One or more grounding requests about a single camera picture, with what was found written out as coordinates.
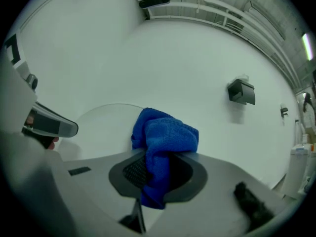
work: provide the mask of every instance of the ceiling light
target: ceiling light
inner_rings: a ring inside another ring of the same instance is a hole
[[[304,42],[304,46],[305,46],[305,50],[306,50],[306,54],[307,54],[307,59],[310,61],[313,58],[313,53],[312,53],[310,40],[308,39],[307,34],[303,35],[303,42]]]

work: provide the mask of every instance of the wall-mounted dispenser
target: wall-mounted dispenser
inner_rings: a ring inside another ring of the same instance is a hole
[[[256,96],[255,87],[241,79],[235,79],[227,87],[229,100],[246,105],[247,103],[255,105]]]
[[[284,103],[282,103],[281,104],[281,117],[282,118],[284,116],[288,116],[288,114],[286,112],[288,112],[288,108],[286,107],[286,105]]]

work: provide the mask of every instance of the blue towel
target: blue towel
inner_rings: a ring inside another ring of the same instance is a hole
[[[151,108],[139,115],[131,137],[133,149],[147,148],[146,168],[153,175],[142,190],[142,204],[164,209],[163,196],[169,191],[170,152],[196,152],[198,130],[172,116]]]

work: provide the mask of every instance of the railing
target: railing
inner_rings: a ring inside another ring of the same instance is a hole
[[[192,20],[197,21],[201,23],[206,23],[209,25],[212,25],[213,27],[218,27],[221,29],[224,29],[228,32],[231,32],[244,40],[248,41],[250,44],[255,46],[257,49],[259,49],[262,53],[264,53],[281,71],[281,73],[284,75],[284,77],[287,79],[289,84],[292,86],[293,89],[299,89],[302,87],[301,81],[299,80],[297,73],[280,46],[280,44],[277,42],[277,40],[272,36],[272,34],[266,30],[259,22],[254,20],[252,17],[248,16],[244,12],[240,11],[239,9],[224,3],[219,0],[202,0],[206,3],[211,3],[216,6],[220,6],[222,8],[225,8],[226,10],[219,10],[210,6],[202,5],[200,4],[201,0],[197,0],[197,3],[192,2],[170,2],[169,4],[162,4],[159,5],[159,7],[169,7],[169,6],[177,6],[177,7],[187,7],[187,8],[194,8],[196,10],[204,10],[208,12],[213,12],[218,15],[222,15],[224,17],[224,21],[221,22],[211,22],[207,20],[202,20],[194,17],[185,17],[185,16],[173,16],[173,15],[164,15],[164,16],[155,16],[153,14],[153,11],[148,8],[148,13],[150,19],[159,19],[159,18],[176,18],[176,19],[185,19],[185,20]],[[239,16],[241,16],[245,21],[231,15],[229,12],[233,12]],[[247,30],[247,36],[244,36],[241,34],[241,31],[243,28],[240,28],[234,24],[228,23],[227,19],[231,19],[234,22],[240,24]]]

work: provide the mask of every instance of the ceiling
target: ceiling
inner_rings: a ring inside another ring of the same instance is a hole
[[[197,0],[171,0],[176,2],[190,2],[197,3]],[[299,92],[307,86],[310,86],[313,76],[312,72],[316,69],[316,63],[313,60],[308,61],[306,51],[302,42],[302,36],[304,33],[310,33],[310,29],[307,24],[292,5],[289,0],[219,0],[223,1],[240,11],[245,10],[245,5],[251,1],[258,6],[264,13],[268,21],[275,26],[281,35],[284,37],[280,42],[281,48],[288,56],[292,63],[294,70],[300,80],[301,85],[299,87],[292,87],[295,92]],[[214,6],[213,4],[207,4],[204,1],[200,1],[201,4],[214,7],[216,9],[225,10],[224,8]],[[154,16],[185,16],[190,18],[197,18],[206,20],[213,23],[222,24],[224,16],[218,15],[213,12],[207,12],[205,10],[199,10],[197,12],[194,8],[186,7],[155,7],[151,9]],[[242,29],[242,26],[236,22],[231,22],[237,27]],[[315,43],[314,36],[309,34],[311,42]]]

